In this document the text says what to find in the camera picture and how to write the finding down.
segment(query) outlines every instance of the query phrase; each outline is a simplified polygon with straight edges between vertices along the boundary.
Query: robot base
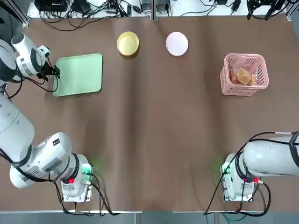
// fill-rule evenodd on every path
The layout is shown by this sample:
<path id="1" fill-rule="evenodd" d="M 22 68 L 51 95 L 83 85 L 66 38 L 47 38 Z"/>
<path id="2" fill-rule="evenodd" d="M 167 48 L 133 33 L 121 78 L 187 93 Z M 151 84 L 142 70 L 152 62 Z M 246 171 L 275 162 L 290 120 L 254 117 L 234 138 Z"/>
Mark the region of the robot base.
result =
<path id="1" fill-rule="evenodd" d="M 220 168 L 221 175 L 223 174 L 224 170 L 228 166 L 229 162 L 225 162 L 222 167 Z M 242 180 L 235 172 L 235 164 L 232 162 L 230 164 L 229 171 L 227 174 L 223 176 L 222 179 L 222 190 L 224 200 L 226 202 L 240 202 L 241 200 L 244 202 L 253 201 L 252 194 L 254 189 L 254 184 L 252 183 L 245 183 L 244 186 L 244 194 L 242 199 L 242 190 L 244 180 Z"/>
<path id="2" fill-rule="evenodd" d="M 77 155 L 79 160 L 80 160 L 80 173 L 82 175 L 78 175 L 75 178 L 75 182 L 79 181 L 81 182 L 81 184 L 83 185 L 83 192 L 81 195 L 79 196 L 68 196 L 66 194 L 63 194 L 63 199 L 65 202 L 89 202 L 91 201 L 92 198 L 92 190 L 93 187 L 91 185 L 93 176 L 91 175 L 87 175 L 87 173 L 93 173 L 94 172 L 94 167 L 92 167 L 87 159 L 85 158 L 85 156 L 78 154 Z"/>

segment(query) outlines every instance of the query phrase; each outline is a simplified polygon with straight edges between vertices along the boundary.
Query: pink basket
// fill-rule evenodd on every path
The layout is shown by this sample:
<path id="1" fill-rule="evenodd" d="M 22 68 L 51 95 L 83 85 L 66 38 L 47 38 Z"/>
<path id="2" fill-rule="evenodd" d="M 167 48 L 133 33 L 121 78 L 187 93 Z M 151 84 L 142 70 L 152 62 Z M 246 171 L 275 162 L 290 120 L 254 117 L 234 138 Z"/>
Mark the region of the pink basket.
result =
<path id="1" fill-rule="evenodd" d="M 259 85 L 233 84 L 229 79 L 229 71 L 235 66 L 246 69 L 249 73 L 256 72 Z M 224 66 L 220 72 L 221 88 L 224 95 L 252 96 L 258 90 L 265 89 L 269 84 L 269 77 L 265 59 L 256 54 L 228 54 L 224 58 Z"/>

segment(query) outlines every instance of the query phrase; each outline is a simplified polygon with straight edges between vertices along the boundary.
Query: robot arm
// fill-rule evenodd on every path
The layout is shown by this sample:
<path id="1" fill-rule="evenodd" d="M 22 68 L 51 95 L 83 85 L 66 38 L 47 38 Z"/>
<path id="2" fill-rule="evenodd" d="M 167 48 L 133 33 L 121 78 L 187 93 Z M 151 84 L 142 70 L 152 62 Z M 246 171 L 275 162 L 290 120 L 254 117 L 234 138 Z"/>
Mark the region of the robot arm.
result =
<path id="1" fill-rule="evenodd" d="M 18 71 L 23 77 L 37 75 L 39 79 L 48 81 L 47 75 L 60 75 L 60 70 L 47 63 L 50 50 L 45 46 L 36 48 L 33 42 L 24 34 L 12 38 L 11 44 L 19 52 L 15 56 L 12 47 L 0 40 L 0 86 L 6 82 L 19 82 Z"/>
<path id="2" fill-rule="evenodd" d="M 43 45 L 36 48 L 33 42 L 22 33 L 14 36 L 11 44 L 20 53 L 16 63 L 24 77 L 37 75 L 42 71 L 50 54 L 48 48 Z"/>
<path id="3" fill-rule="evenodd" d="M 289 143 L 293 136 L 289 133 L 285 137 L 270 140 Z M 291 153 L 288 144 L 259 140 L 248 142 L 242 153 L 228 155 L 221 167 L 223 173 L 232 161 L 223 176 L 225 200 L 248 201 L 254 191 L 254 182 L 261 176 L 299 175 L 299 166 L 294 156 L 298 156 L 298 150 L 298 146 L 294 145 Z"/>
<path id="4" fill-rule="evenodd" d="M 34 133 L 27 118 L 0 95 L 0 148 L 14 162 L 9 172 L 13 185 L 25 188 L 34 183 L 16 168 L 35 178 L 51 173 L 52 178 L 59 178 L 65 201 L 90 201 L 92 167 L 85 156 L 71 153 L 70 139 L 64 133 L 33 146 Z"/>

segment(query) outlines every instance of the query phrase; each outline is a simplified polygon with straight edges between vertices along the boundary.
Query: black cable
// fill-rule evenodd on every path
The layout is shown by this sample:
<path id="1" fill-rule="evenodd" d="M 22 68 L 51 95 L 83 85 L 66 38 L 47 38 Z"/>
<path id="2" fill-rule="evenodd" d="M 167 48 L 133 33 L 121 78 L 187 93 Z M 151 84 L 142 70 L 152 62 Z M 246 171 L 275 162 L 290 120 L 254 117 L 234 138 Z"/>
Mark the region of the black cable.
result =
<path id="1" fill-rule="evenodd" d="M 27 78 L 27 77 L 26 77 L 25 79 L 29 80 L 30 82 L 34 83 L 35 85 L 37 85 L 38 87 L 40 87 L 41 89 L 43 89 L 43 90 L 45 90 L 45 91 L 47 91 L 47 92 L 55 92 L 55 91 L 58 89 L 58 77 L 55 76 L 55 78 L 56 78 L 57 85 L 56 85 L 55 90 L 53 90 L 53 91 L 52 91 L 52 90 L 47 90 L 47 89 L 43 88 L 42 86 L 40 86 L 40 85 L 38 84 L 37 81 L 35 81 L 35 80 L 31 79 L 31 78 Z"/>
<path id="2" fill-rule="evenodd" d="M 104 203 L 104 205 L 105 205 L 105 208 L 107 209 L 107 211 L 109 212 L 109 214 L 112 215 L 112 216 L 117 216 L 117 215 L 119 215 L 120 213 L 113 213 L 113 212 L 111 211 L 111 209 L 110 209 L 110 207 L 107 205 L 106 200 L 105 200 L 105 198 L 104 198 L 102 192 L 100 191 L 100 189 L 99 189 L 94 183 L 91 183 L 91 185 L 98 191 L 100 197 L 101 197 L 102 200 L 103 200 L 103 203 Z"/>
<path id="3" fill-rule="evenodd" d="M 72 23 L 69 21 L 70 25 L 72 25 L 72 26 L 74 27 L 74 29 L 60 29 L 60 28 L 57 28 L 57 27 L 54 27 L 53 25 L 51 25 L 51 23 L 57 23 L 57 22 L 61 21 L 61 20 L 64 19 L 64 18 L 71 18 L 71 14 L 73 13 L 73 11 L 72 11 L 71 9 L 67 12 L 67 14 L 66 14 L 64 17 L 62 17 L 62 18 L 61 18 L 60 20 L 58 20 L 58 21 L 47 21 L 47 20 L 45 20 L 45 19 L 42 17 L 41 12 L 40 12 L 40 17 L 41 17 L 41 20 L 42 20 L 47 26 L 49 26 L 49 27 L 52 27 L 52 28 L 54 28 L 54 29 L 56 29 L 56 30 L 58 30 L 58 31 L 71 32 L 71 31 L 77 30 L 77 29 L 79 29 L 79 28 L 83 28 L 83 27 L 85 27 L 86 25 L 88 25 L 88 24 L 90 24 L 90 23 L 100 21 L 101 19 L 108 18 L 108 17 L 113 18 L 113 17 L 118 17 L 118 16 L 119 16 L 119 15 L 115 15 L 115 16 L 105 16 L 105 17 L 99 18 L 99 19 L 94 20 L 94 21 L 90 21 L 90 22 L 88 22 L 88 23 L 82 25 L 83 22 L 84 22 L 86 19 L 90 18 L 91 16 L 94 16 L 96 13 L 98 13 L 99 11 L 101 11 L 101 10 L 103 10 L 103 9 L 105 9 L 105 8 L 107 8 L 107 3 L 106 3 L 106 2 L 104 2 L 100 7 L 97 7 L 95 10 L 93 10 L 91 13 L 89 13 L 87 17 L 82 18 L 82 21 L 81 21 L 81 23 L 80 23 L 78 26 L 72 24 Z"/>
<path id="4" fill-rule="evenodd" d="M 260 214 L 251 214 L 248 212 L 240 211 L 239 212 L 240 214 L 251 216 L 251 217 L 261 217 L 261 216 L 264 216 L 267 214 L 267 212 L 269 211 L 270 205 L 271 205 L 271 191 L 270 191 L 269 186 L 265 182 L 263 183 L 263 185 L 266 187 L 266 189 L 268 191 L 268 203 L 267 203 L 265 211 Z"/>
<path id="5" fill-rule="evenodd" d="M 215 3 L 215 7 L 214 7 L 211 11 L 213 11 L 213 10 L 216 9 L 216 7 L 217 7 L 217 2 L 214 1 L 214 3 Z"/>
<path id="6" fill-rule="evenodd" d="M 251 198 L 248 200 L 249 202 L 253 199 L 254 195 L 256 194 L 258 188 L 259 188 L 260 184 L 257 185 L 256 189 L 253 191 L 253 194 L 251 196 Z"/>
<path id="7" fill-rule="evenodd" d="M 204 6 L 214 6 L 214 3 L 212 5 L 207 5 L 205 4 L 202 0 L 200 0 L 200 2 L 204 5 Z"/>
<path id="8" fill-rule="evenodd" d="M 98 180 L 98 178 L 97 178 L 96 175 L 93 174 L 93 177 L 96 179 L 98 187 L 99 187 L 99 191 L 100 191 L 100 182 L 99 182 L 99 180 Z M 101 206 L 101 197 L 100 197 L 100 216 L 104 216 L 105 215 L 105 214 L 102 214 L 103 207 L 104 207 L 104 204 Z"/>
<path id="9" fill-rule="evenodd" d="M 73 215 L 73 216 L 93 216 L 94 213 L 73 213 L 73 212 L 68 211 L 64 207 L 63 197 L 61 197 L 60 190 L 59 190 L 59 188 L 57 186 L 57 183 L 53 182 L 53 184 L 56 187 L 57 197 L 58 197 L 59 203 L 60 203 L 60 205 L 62 207 L 62 211 L 63 211 L 64 214 Z"/>
<path id="10" fill-rule="evenodd" d="M 262 132 L 262 133 L 258 133 L 258 134 L 255 134 L 255 135 L 253 135 L 250 139 L 249 139 L 249 141 L 248 142 L 250 142 L 250 141 L 254 141 L 254 138 L 255 137 L 257 137 L 257 136 L 260 136 L 260 135 L 264 135 L 264 134 L 275 134 L 275 132 Z M 228 166 L 226 167 L 226 169 L 223 171 L 223 173 L 221 174 L 221 177 L 220 177 L 220 179 L 219 179 L 219 181 L 218 181 L 218 183 L 217 183 L 217 185 L 216 185 L 216 188 L 215 188 L 215 190 L 214 190 L 214 193 L 213 193 L 213 195 L 212 195 L 212 198 L 211 198 L 211 201 L 210 201 L 210 203 L 209 203 L 209 206 L 208 206 L 208 208 L 206 209 L 206 211 L 205 211 L 205 213 L 203 214 L 203 215 L 208 215 L 208 214 L 210 214 L 210 213 L 208 213 L 208 211 L 209 211 L 209 209 L 210 209 L 210 207 L 211 207 L 211 204 L 212 204 L 212 201 L 213 201 L 213 199 L 214 199 L 214 197 L 215 197 L 215 194 L 216 194 L 216 192 L 217 192 L 217 189 L 218 189 L 218 187 L 219 187 L 219 185 L 220 185 L 220 183 L 221 183 L 221 181 L 222 181 L 222 179 L 223 179 L 223 177 L 224 177 L 224 174 L 226 173 L 226 171 L 227 171 L 227 169 L 229 168 L 229 166 L 230 166 L 230 164 L 233 162 L 233 160 L 237 157 L 237 155 L 242 151 L 242 149 L 247 145 L 247 143 L 248 142 L 246 142 L 239 150 L 238 150 L 238 152 L 234 155 L 234 157 L 231 159 L 231 161 L 229 162 L 229 164 L 228 164 Z"/>
<path id="11" fill-rule="evenodd" d="M 272 140 L 272 139 L 252 139 L 251 141 L 268 141 L 268 142 L 279 143 L 279 144 L 284 144 L 284 145 L 289 144 L 288 142 L 277 141 L 277 140 Z"/>
<path id="12" fill-rule="evenodd" d="M 22 85 L 23 85 L 23 79 L 22 79 L 22 76 L 21 76 L 20 86 L 19 86 L 18 90 L 13 95 L 11 95 L 10 97 L 8 97 L 8 99 L 12 99 L 13 97 L 15 97 L 20 92 L 20 90 L 22 88 Z"/>
<path id="13" fill-rule="evenodd" d="M 3 91 L 5 92 L 5 94 L 6 94 L 6 95 L 8 96 L 8 98 L 9 98 L 10 96 L 9 96 L 8 92 L 6 91 L 6 89 L 5 89 L 4 86 L 5 86 L 5 85 L 2 86 L 2 89 L 3 89 Z"/>
<path id="14" fill-rule="evenodd" d="M 121 3 L 122 1 L 126 2 L 126 3 L 127 3 L 129 6 L 133 7 L 133 5 L 132 5 L 132 4 L 128 3 L 128 2 L 127 2 L 127 1 L 125 1 L 125 0 L 121 0 L 121 1 L 120 1 L 120 3 Z"/>
<path id="15" fill-rule="evenodd" d="M 243 206 L 243 196 L 244 196 L 244 188 L 245 188 L 245 180 L 244 180 L 243 188 L 242 188 L 242 196 L 241 196 L 240 208 L 236 211 L 237 214 L 239 213 L 239 211 L 242 210 L 242 206 Z"/>
<path id="16" fill-rule="evenodd" d="M 233 5 L 233 3 L 231 3 L 230 5 L 225 4 L 225 6 L 227 6 L 227 7 L 231 7 L 232 5 Z"/>
<path id="17" fill-rule="evenodd" d="M 180 16 L 183 16 L 183 15 L 186 15 L 186 14 L 189 14 L 189 13 L 195 13 L 195 14 L 205 13 L 205 12 L 208 12 L 213 6 L 214 6 L 214 5 L 212 5 L 209 9 L 207 9 L 207 10 L 205 10 L 205 11 L 201 11 L 201 12 L 187 12 L 187 13 L 184 13 L 184 14 L 182 14 L 182 15 L 180 15 Z"/>
<path id="18" fill-rule="evenodd" d="M 14 163 L 14 161 L 12 161 L 12 159 L 0 148 L 0 155 L 2 158 L 4 158 L 5 160 L 7 160 L 9 163 Z M 18 170 L 24 177 L 28 178 L 29 180 L 32 180 L 34 182 L 50 182 L 51 180 L 47 180 L 47 179 L 41 179 L 41 178 L 37 178 L 34 177 L 32 175 L 29 175 L 27 173 L 25 173 L 23 170 L 21 170 L 20 168 L 16 168 L 16 170 Z"/>
<path id="19" fill-rule="evenodd" d="M 44 85 L 45 84 L 45 79 L 43 78 L 43 82 L 42 83 L 39 83 L 37 82 L 36 80 L 34 79 L 31 79 L 33 82 L 35 82 L 35 84 L 38 84 L 38 85 Z"/>

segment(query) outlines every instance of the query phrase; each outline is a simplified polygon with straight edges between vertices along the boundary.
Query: brown tabletop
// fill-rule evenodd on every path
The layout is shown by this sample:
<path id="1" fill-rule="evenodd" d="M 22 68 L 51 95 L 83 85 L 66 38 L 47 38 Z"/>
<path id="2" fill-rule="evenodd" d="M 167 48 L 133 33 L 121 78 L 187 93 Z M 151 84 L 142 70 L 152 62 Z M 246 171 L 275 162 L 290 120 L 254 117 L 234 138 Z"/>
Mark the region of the brown tabletop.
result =
<path id="1" fill-rule="evenodd" d="M 67 21 L 57 27 L 70 28 Z M 128 30 L 140 39 L 132 59 L 116 48 Z M 173 31 L 189 40 L 182 57 L 166 50 Z M 228 153 L 256 133 L 299 129 L 299 45 L 284 15 L 268 22 L 236 16 L 104 19 L 74 32 L 32 19 L 25 33 L 36 46 L 51 49 L 53 63 L 103 55 L 100 92 L 56 98 L 26 81 L 14 103 L 35 127 L 34 144 L 56 132 L 68 134 L 73 152 L 86 155 L 103 175 L 112 210 L 204 211 Z M 252 97 L 222 95 L 219 72 L 231 52 L 264 56 L 266 90 Z M 17 88 L 10 84 L 9 92 Z M 8 163 L 0 160 L 0 168 L 0 210 L 61 209 L 52 184 L 17 189 Z M 264 180 L 272 191 L 271 210 L 298 211 L 298 177 Z M 224 210 L 221 192 L 210 210 Z M 244 209 L 263 210 L 258 198 Z M 96 191 L 90 203 L 78 205 L 88 209 L 99 210 Z"/>

